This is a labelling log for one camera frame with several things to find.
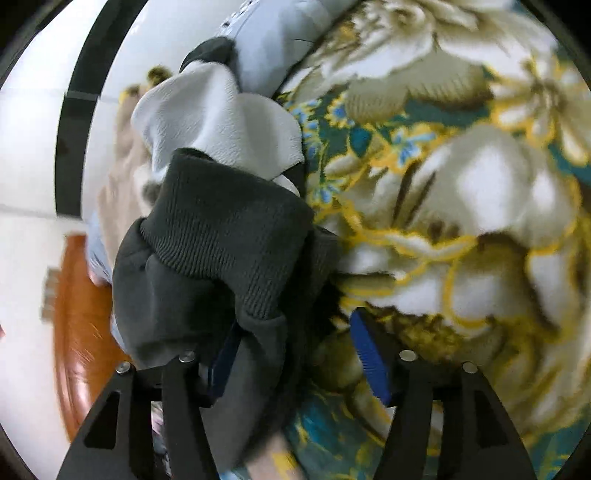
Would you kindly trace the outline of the beige fluffy garment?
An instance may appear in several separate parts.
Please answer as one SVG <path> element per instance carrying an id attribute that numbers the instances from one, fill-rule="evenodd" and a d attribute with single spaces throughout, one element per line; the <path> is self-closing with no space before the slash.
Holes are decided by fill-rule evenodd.
<path id="1" fill-rule="evenodd" d="M 146 217 L 153 205 L 144 196 L 151 177 L 151 153 L 131 125 L 132 113 L 148 90 L 147 85 L 132 85 L 121 94 L 114 121 L 113 162 L 97 196 L 99 238 L 110 269 L 130 226 Z"/>

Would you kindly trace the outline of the grey-blue floral duvet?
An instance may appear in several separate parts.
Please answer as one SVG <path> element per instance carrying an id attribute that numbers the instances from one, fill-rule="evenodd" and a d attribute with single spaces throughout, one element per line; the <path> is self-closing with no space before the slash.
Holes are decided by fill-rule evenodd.
<path id="1" fill-rule="evenodd" d="M 273 94 L 295 64 L 329 27 L 351 7 L 349 1 L 250 1 L 226 23 L 221 34 L 235 44 L 226 62 L 235 74 L 239 91 L 273 100 Z M 144 196 L 155 203 L 162 181 L 150 179 Z M 90 217 L 86 240 L 86 262 L 90 279 L 97 285 L 112 281 L 106 253 L 99 238 L 95 210 Z"/>

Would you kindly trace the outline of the white black wardrobe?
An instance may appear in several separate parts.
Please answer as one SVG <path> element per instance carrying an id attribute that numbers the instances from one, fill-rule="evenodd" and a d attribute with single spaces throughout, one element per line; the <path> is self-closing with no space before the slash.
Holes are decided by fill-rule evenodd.
<path id="1" fill-rule="evenodd" d="M 53 1 L 1 59 L 1 204 L 88 217 L 106 178 L 119 96 L 178 69 L 236 1 Z"/>

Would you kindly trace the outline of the orange wooden headboard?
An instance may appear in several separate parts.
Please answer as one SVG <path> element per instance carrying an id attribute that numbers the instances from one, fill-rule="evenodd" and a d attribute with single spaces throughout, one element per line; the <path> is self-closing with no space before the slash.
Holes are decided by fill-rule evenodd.
<path id="1" fill-rule="evenodd" d="M 111 288 L 87 274 L 86 237 L 65 238 L 53 314 L 54 371 L 69 439 L 76 433 L 115 367 L 128 359 L 110 332 Z"/>

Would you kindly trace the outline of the blue floral bed blanket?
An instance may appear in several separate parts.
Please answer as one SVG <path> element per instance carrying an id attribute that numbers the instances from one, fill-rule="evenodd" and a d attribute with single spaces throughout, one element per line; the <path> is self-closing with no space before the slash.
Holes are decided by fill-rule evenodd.
<path id="1" fill-rule="evenodd" d="M 349 1 L 273 98 L 342 239 L 312 385 L 238 479 L 369 479 L 394 412 L 363 307 L 436 363 L 478 365 L 540 479 L 590 427 L 590 57 L 535 1 Z"/>

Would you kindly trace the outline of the dark grey cartoon hoodie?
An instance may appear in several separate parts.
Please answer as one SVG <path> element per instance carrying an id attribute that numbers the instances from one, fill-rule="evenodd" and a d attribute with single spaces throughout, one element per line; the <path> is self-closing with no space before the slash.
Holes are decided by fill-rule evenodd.
<path id="1" fill-rule="evenodd" d="M 186 351 L 214 365 L 238 338 L 223 394 L 204 411 L 219 470 L 259 449 L 296 406 L 339 253 L 303 199 L 193 149 L 173 153 L 150 214 L 128 229 L 113 308 L 138 367 Z"/>

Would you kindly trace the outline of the white black garment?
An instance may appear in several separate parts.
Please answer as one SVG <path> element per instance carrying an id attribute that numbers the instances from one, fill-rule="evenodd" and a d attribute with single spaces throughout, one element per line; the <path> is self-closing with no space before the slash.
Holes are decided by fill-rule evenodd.
<path id="1" fill-rule="evenodd" d="M 270 98 L 239 91 L 226 65 L 234 46 L 225 37 L 202 42 L 139 100 L 131 125 L 151 154 L 150 179 L 162 181 L 173 152 L 192 148 L 300 196 L 301 128 Z"/>

